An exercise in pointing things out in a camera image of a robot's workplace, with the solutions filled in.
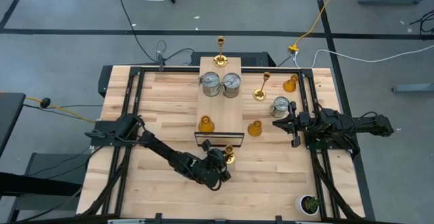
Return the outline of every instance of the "small plant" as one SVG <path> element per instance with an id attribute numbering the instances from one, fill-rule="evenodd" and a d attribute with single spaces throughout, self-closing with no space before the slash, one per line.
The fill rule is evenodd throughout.
<path id="1" fill-rule="evenodd" d="M 302 204 L 305 211 L 313 214 L 317 211 L 318 207 L 323 204 L 323 202 L 315 197 L 306 197 Z"/>

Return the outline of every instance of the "tin can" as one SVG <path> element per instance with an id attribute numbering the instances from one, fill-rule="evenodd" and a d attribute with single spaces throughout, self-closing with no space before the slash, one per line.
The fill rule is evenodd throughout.
<path id="1" fill-rule="evenodd" d="M 239 87 L 241 85 L 241 78 L 238 74 L 227 73 L 223 77 L 223 94 L 227 98 L 234 98 L 239 93 Z"/>
<path id="2" fill-rule="evenodd" d="M 290 105 L 290 101 L 287 98 L 278 96 L 270 105 L 270 114 L 276 118 L 283 117 L 288 111 L 288 105 Z"/>
<path id="3" fill-rule="evenodd" d="M 220 78 L 215 72 L 207 72 L 200 78 L 202 83 L 202 90 L 206 96 L 215 96 L 220 92 Z"/>

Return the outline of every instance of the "gray floor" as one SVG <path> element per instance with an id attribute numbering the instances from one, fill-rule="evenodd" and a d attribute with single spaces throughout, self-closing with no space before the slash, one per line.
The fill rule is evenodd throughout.
<path id="1" fill-rule="evenodd" d="M 0 0 L 0 16 L 13 0 Z M 150 3 L 124 0 L 137 29 L 307 31 L 318 15 L 316 0 L 177 0 Z M 357 0 L 333 0 L 328 8 L 334 33 L 416 34 L 411 20 L 430 11 L 433 0 L 410 6 L 360 6 Z M 9 29 L 128 29 L 119 0 L 21 0 L 6 25 Z M 323 32 L 320 22 L 315 32 Z M 166 54 L 180 48 L 216 51 L 215 37 L 140 36 L 150 55 L 155 44 L 167 42 Z M 267 51 L 278 63 L 288 56 L 295 37 L 226 37 L 228 52 Z M 377 59 L 416 50 L 433 41 L 335 39 L 338 52 Z M 318 49 L 327 49 L 322 38 L 303 39 L 300 66 L 308 67 Z M 397 83 L 432 82 L 433 50 L 390 61 L 366 64 L 339 58 L 353 115 L 377 111 L 388 116 L 396 130 L 390 138 L 361 135 L 368 186 L 377 220 L 430 223 L 434 214 L 434 144 L 431 94 L 395 95 Z M 28 96 L 48 96 L 58 105 L 102 104 L 97 81 L 104 64 L 148 62 L 132 36 L 121 35 L 0 35 L 0 84 L 3 91 Z M 168 61 L 189 61 L 183 53 Z M 330 56 L 319 54 L 316 67 L 331 67 Z M 287 61 L 284 66 L 294 64 Z M 91 119 L 99 108 L 74 111 Z M 32 152 L 78 153 L 89 140 L 83 135 L 91 124 L 24 108 L 0 158 L 0 170 L 22 174 Z M 0 202 L 0 222 L 9 201 Z"/>

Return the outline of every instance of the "wooden tabletop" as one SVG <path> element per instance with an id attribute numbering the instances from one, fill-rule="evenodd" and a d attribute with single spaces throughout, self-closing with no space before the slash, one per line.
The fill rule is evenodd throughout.
<path id="1" fill-rule="evenodd" d="M 129 66 L 113 67 L 102 108 L 102 120 L 116 120 L 121 115 Z M 323 107 L 339 109 L 333 78 L 329 69 L 313 69 L 317 97 Z M 122 217 L 154 218 L 162 213 L 168 219 L 237 219 L 320 220 L 296 212 L 294 200 L 305 194 L 316 195 L 311 157 L 304 145 L 292 148 L 292 135 L 273 126 L 269 106 L 278 96 L 296 101 L 301 108 L 299 87 L 292 93 L 283 91 L 287 74 L 271 72 L 264 90 L 267 99 L 258 102 L 252 92 L 262 85 L 262 73 L 242 73 L 244 142 L 235 149 L 235 162 L 229 165 L 232 178 L 218 191 L 210 191 L 173 171 L 167 161 L 149 149 L 135 146 L 128 170 Z M 140 98 L 139 115 L 146 129 L 177 151 L 198 157 L 205 153 L 195 142 L 197 119 L 198 73 L 146 72 Z M 133 96 L 138 80 L 133 85 Z M 309 108 L 313 108 L 308 96 Z M 252 137 L 247 127 L 255 119 L 262 121 L 262 134 Z M 77 213 L 98 197 L 109 175 L 112 147 L 92 156 L 83 184 Z M 343 150 L 329 150 L 334 183 L 353 210 L 364 216 L 359 188 L 351 157 Z M 324 198 L 328 216 L 332 216 L 325 186 Z M 110 212 L 114 211 L 117 185 L 112 193 Z"/>

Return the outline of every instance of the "light wood surface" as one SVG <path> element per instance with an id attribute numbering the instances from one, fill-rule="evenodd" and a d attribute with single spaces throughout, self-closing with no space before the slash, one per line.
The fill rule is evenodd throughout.
<path id="1" fill-rule="evenodd" d="M 224 67 L 217 67 L 213 62 L 212 57 L 201 58 L 201 66 L 199 76 L 212 71 L 217 73 L 220 81 L 227 73 L 236 73 L 241 77 L 241 59 L 228 58 L 228 64 Z M 242 89 L 243 81 L 241 80 L 240 90 Z M 202 84 L 199 85 L 197 92 L 197 114 L 196 122 L 199 125 L 200 119 L 203 115 L 209 115 L 214 122 L 214 132 L 242 132 L 243 128 L 243 98 L 241 93 L 234 98 L 227 98 L 223 95 L 223 89 L 216 96 L 209 97 L 203 93 Z M 216 145 L 226 145 L 226 143 L 237 145 L 241 144 L 241 140 L 230 138 L 219 138 Z"/>
<path id="2" fill-rule="evenodd" d="M 113 67 L 101 119 L 115 120 L 120 116 L 128 71 L 129 67 Z M 314 69 L 313 72 L 321 105 L 339 110 L 330 70 Z M 160 140 L 175 150 L 203 158 L 205 153 L 196 145 L 193 135 L 197 126 L 197 78 L 198 73 L 146 72 L 139 114 L 146 128 Z M 223 183 L 219 191 L 210 191 L 184 178 L 152 151 L 134 147 L 121 216 L 153 218 L 160 212 L 163 218 L 169 219 L 273 220 L 281 215 L 283 220 L 319 220 L 319 216 L 298 214 L 294 208 L 298 196 L 316 195 L 309 151 L 304 145 L 292 148 L 292 136 L 272 126 L 275 118 L 268 111 L 277 96 L 285 96 L 301 105 L 298 86 L 293 93 L 283 91 L 282 84 L 289 78 L 290 75 L 272 73 L 264 87 L 267 99 L 258 102 L 252 92 L 261 86 L 262 73 L 242 74 L 243 87 L 239 95 L 243 98 L 242 130 L 246 132 L 248 124 L 260 119 L 263 133 L 259 137 L 245 134 L 242 147 L 235 148 L 235 163 L 229 165 L 232 178 Z M 308 104 L 311 109 L 310 96 Z M 112 153 L 113 148 L 107 147 L 91 158 L 77 213 L 86 210 L 105 186 Z M 330 163 L 336 188 L 353 210 L 363 216 L 350 155 L 343 150 L 332 150 Z M 323 188 L 330 217 L 330 199 Z M 111 211 L 117 189 L 113 192 Z"/>

